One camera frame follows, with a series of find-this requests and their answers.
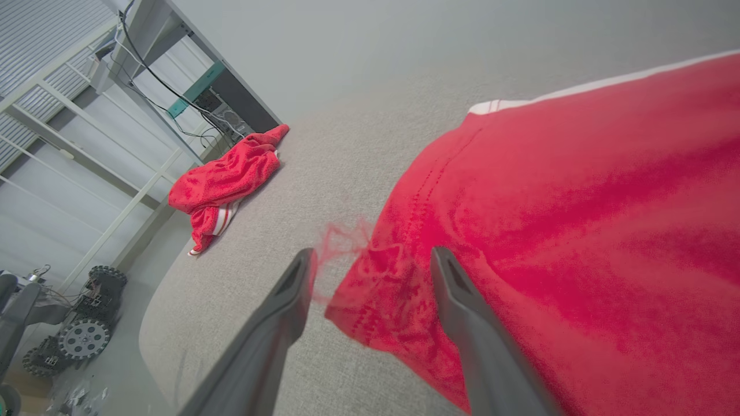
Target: metal frame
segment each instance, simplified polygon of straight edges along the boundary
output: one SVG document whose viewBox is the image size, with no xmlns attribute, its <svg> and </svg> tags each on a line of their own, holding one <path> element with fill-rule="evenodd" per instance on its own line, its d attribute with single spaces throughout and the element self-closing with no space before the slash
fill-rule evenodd
<svg viewBox="0 0 740 416">
<path fill-rule="evenodd" d="M 20 189 L 22 192 L 31 195 L 32 197 L 42 201 L 42 203 L 50 205 L 53 209 L 58 210 L 59 212 L 63 212 L 65 215 L 68 215 L 77 221 L 80 221 L 85 226 L 89 227 L 90 229 L 95 230 L 98 234 L 100 234 L 100 237 L 98 240 L 93 244 L 92 247 L 87 251 L 87 253 L 83 256 L 83 258 L 77 263 L 75 268 L 72 270 L 72 272 L 64 279 L 64 281 L 61 283 L 59 288 L 57 290 L 59 292 L 64 292 L 69 288 L 69 286 L 72 285 L 72 283 L 79 277 L 79 275 L 85 270 L 87 267 L 87 264 L 95 257 L 95 255 L 98 253 L 100 248 L 108 241 L 108 239 L 113 235 L 113 233 L 120 227 L 120 225 L 124 222 L 124 220 L 129 216 L 129 214 L 135 209 L 135 207 L 142 203 L 149 208 L 156 211 L 157 208 L 161 207 L 162 204 L 166 204 L 167 202 L 160 202 L 156 201 L 154 198 L 152 198 L 150 195 L 147 195 L 147 193 L 152 189 L 152 187 L 156 184 L 156 182 L 163 178 L 166 181 L 169 181 L 171 183 L 175 182 L 175 178 L 170 175 L 167 170 L 172 166 L 172 164 L 177 160 L 177 158 L 182 155 L 186 149 L 184 147 L 187 147 L 188 153 L 191 153 L 191 155 L 196 155 L 198 159 L 200 159 L 200 155 L 198 155 L 193 148 L 191 148 L 188 143 L 180 137 L 180 135 L 174 131 L 174 129 L 170 126 L 170 124 L 159 114 L 159 112 L 149 105 L 149 110 L 151 112 L 156 113 L 160 117 L 160 123 L 158 123 L 158 126 L 163 131 L 152 131 L 150 128 L 146 128 L 143 124 L 138 123 L 142 125 L 147 131 L 152 133 L 159 141 L 161 141 L 165 146 L 167 146 L 168 149 L 172 150 L 172 153 L 169 155 L 167 160 L 164 162 L 164 164 L 158 166 L 154 161 L 149 160 L 147 157 L 141 157 L 139 155 L 136 155 L 132 150 L 127 149 L 125 142 L 122 141 L 120 138 L 117 137 L 116 132 L 111 131 L 109 128 L 107 128 L 105 125 L 103 125 L 100 121 L 96 120 L 94 117 L 92 117 L 88 112 L 86 112 L 84 109 L 80 108 L 77 104 L 73 103 L 71 100 L 68 99 L 64 94 L 57 91 L 54 87 L 49 85 L 47 83 L 47 77 L 51 76 L 59 67 L 67 66 L 74 70 L 74 72 L 83 78 L 87 83 L 91 82 L 91 79 L 80 70 L 74 67 L 74 65 L 71 65 L 69 61 L 74 58 L 76 55 L 78 55 L 82 50 L 89 49 L 90 45 L 93 44 L 93 42 L 96 42 L 101 37 L 105 36 L 107 33 L 109 33 L 111 30 L 115 29 L 116 24 L 118 23 L 117 19 L 111 19 L 106 24 L 100 26 L 97 30 L 94 30 L 92 33 L 90 33 L 85 38 L 81 39 L 79 42 L 74 44 L 70 49 L 65 50 L 64 52 L 60 53 L 55 59 L 53 59 L 48 65 L 46 65 L 44 68 L 42 68 L 40 71 L 38 71 L 31 79 L 24 82 L 20 87 L 16 88 L 14 91 L 12 91 L 8 97 L 5 97 L 2 101 L 0 101 L 0 113 L 5 112 L 6 114 L 10 115 L 11 117 L 14 117 L 16 120 L 21 122 L 22 124 L 25 124 L 26 127 L 30 128 L 33 132 L 40 135 L 43 140 L 45 140 L 47 143 L 51 144 L 52 146 L 59 148 L 60 150 L 65 150 L 72 154 L 74 156 L 75 161 L 77 161 L 80 165 L 86 167 L 91 172 L 95 173 L 98 176 L 101 176 L 103 179 L 108 181 L 109 183 L 113 184 L 120 190 L 124 191 L 126 194 L 131 196 L 130 202 L 120 211 L 118 216 L 113 220 L 110 225 L 105 229 L 97 229 L 89 224 L 87 224 L 83 218 L 79 218 L 77 215 L 71 212 L 66 212 L 65 210 L 62 210 L 59 207 L 56 207 L 54 204 L 50 203 L 49 201 L 46 201 L 42 195 L 36 195 L 35 193 L 23 188 L 22 186 L 16 184 L 15 182 L 11 181 L 9 178 L 5 178 L 0 175 L 0 181 L 3 181 L 4 183 L 7 183 L 11 186 L 14 186 L 18 189 Z M 45 122 L 42 120 L 39 120 L 34 115 L 30 114 L 28 111 L 26 111 L 24 108 L 20 107 L 16 102 L 23 98 L 29 91 L 33 90 L 36 87 L 40 87 L 51 96 L 53 96 L 56 100 L 60 101 L 67 109 L 71 110 L 73 113 L 75 113 L 78 117 L 85 120 L 90 126 L 101 132 L 103 135 L 108 137 L 111 141 L 116 143 L 118 146 L 120 146 L 124 151 L 132 155 L 134 158 L 142 162 L 145 166 L 149 167 L 153 174 L 149 178 L 149 180 L 143 185 L 142 187 L 138 187 L 135 184 L 133 184 L 131 181 L 128 181 L 124 176 L 117 173 L 115 170 L 112 170 L 111 168 L 107 167 L 105 164 L 100 162 L 98 159 L 94 158 L 93 156 L 87 154 L 85 151 L 77 147 L 73 142 L 67 140 L 60 132 L 54 130 L 52 127 L 49 127 Z M 134 101 L 137 102 L 139 107 L 142 107 L 141 101 L 144 103 L 148 103 L 148 101 L 144 100 L 139 94 L 135 93 L 133 90 L 131 90 L 128 87 L 124 88 L 124 91 L 131 92 L 133 95 L 129 95 L 132 98 L 134 98 Z M 118 109 L 125 112 L 126 114 L 130 115 L 131 118 L 134 120 L 137 120 L 137 118 L 140 118 L 140 114 L 132 114 L 129 110 L 126 109 L 125 106 L 121 105 L 121 103 L 116 102 L 115 99 L 113 99 L 109 94 L 103 92 L 100 95 L 105 97 L 108 101 L 111 101 Z M 182 142 L 183 146 L 172 148 L 171 146 L 171 135 L 176 135 L 178 140 Z M 31 152 L 28 152 L 23 147 L 19 146 L 18 144 L 13 143 L 8 138 L 5 138 L 0 135 L 0 141 L 4 141 L 7 143 L 10 143 L 12 147 L 14 147 L 19 152 L 24 153 L 29 158 L 39 162 L 44 168 L 51 170 L 56 175 L 59 175 L 66 181 L 69 181 L 74 186 L 82 189 L 86 193 L 92 195 L 94 198 L 98 199 L 99 201 L 102 201 L 109 207 L 117 208 L 115 205 L 111 204 L 109 201 L 104 200 L 99 195 L 95 194 L 91 189 L 86 188 L 82 184 L 80 184 L 77 181 L 74 181 L 69 176 L 63 174 L 59 170 L 55 169 L 54 167 L 50 166 L 48 163 L 42 161 L 40 158 L 36 157 Z"/>
</svg>

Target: white stripe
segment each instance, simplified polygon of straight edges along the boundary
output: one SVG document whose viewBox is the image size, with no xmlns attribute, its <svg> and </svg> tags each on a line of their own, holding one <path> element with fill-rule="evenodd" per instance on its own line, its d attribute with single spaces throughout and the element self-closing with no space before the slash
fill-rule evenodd
<svg viewBox="0 0 740 416">
<path fill-rule="evenodd" d="M 615 76 L 613 78 L 606 78 L 600 81 L 588 82 L 587 84 L 576 85 L 575 87 L 566 88 L 565 90 L 556 91 L 555 93 L 542 95 L 531 101 L 502 100 L 500 102 L 498 110 L 504 110 L 505 108 L 520 107 L 522 105 L 533 103 L 533 102 L 549 100 L 552 98 L 563 97 L 563 96 L 571 95 L 571 94 L 584 93 L 586 91 L 596 90 L 598 88 L 608 87 L 610 85 L 621 84 L 622 82 L 634 81 L 636 79 L 641 79 L 641 78 L 647 78 L 648 76 L 655 75 L 657 73 L 677 70 L 679 68 L 698 64 L 699 62 L 704 62 L 704 61 L 709 61 L 712 59 L 722 58 L 725 56 L 735 55 L 736 53 L 740 53 L 740 49 L 729 50 L 727 52 L 716 53 L 714 55 L 709 55 L 709 56 L 702 56 L 701 58 L 689 59 L 687 61 L 678 62 L 676 64 L 663 65 L 661 67 L 655 67 L 649 70 L 638 71 L 636 73 L 631 73 L 631 74 L 627 74 L 623 76 Z M 473 114 L 478 114 L 478 115 L 488 114 L 489 113 L 488 110 L 490 108 L 491 108 L 491 101 L 486 101 L 485 103 L 475 104 L 473 107 L 470 107 L 470 110 L 468 111 L 468 113 L 473 113 Z"/>
<path fill-rule="evenodd" d="M 223 231 L 223 222 L 226 220 L 226 213 L 228 212 L 228 210 L 228 203 L 218 207 L 218 218 L 216 219 L 216 227 L 214 227 L 213 231 L 211 232 L 212 235 L 220 235 L 221 233 L 219 231 Z"/>
</svg>

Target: red towel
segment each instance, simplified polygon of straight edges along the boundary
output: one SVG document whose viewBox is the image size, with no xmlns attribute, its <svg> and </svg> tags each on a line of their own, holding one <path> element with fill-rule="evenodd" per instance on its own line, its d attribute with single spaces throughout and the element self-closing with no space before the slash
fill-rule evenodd
<svg viewBox="0 0 740 416">
<path fill-rule="evenodd" d="M 740 415 L 740 56 L 469 115 L 398 181 L 326 317 L 469 411 L 457 256 L 570 415 Z"/>
<path fill-rule="evenodd" d="M 239 202 L 280 167 L 275 145 L 288 132 L 282 124 L 266 133 L 252 133 L 220 159 L 191 169 L 172 185 L 169 205 L 190 215 L 195 247 L 203 252 L 231 222 Z"/>
</svg>

